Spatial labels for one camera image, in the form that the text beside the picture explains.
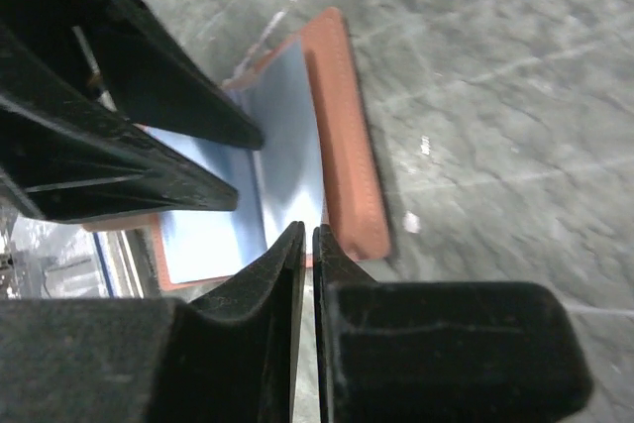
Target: gray marble surface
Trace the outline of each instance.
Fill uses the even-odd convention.
[[[546,284],[596,378],[570,421],[634,421],[634,0],[146,1],[217,81],[341,8],[394,233],[373,272]]]

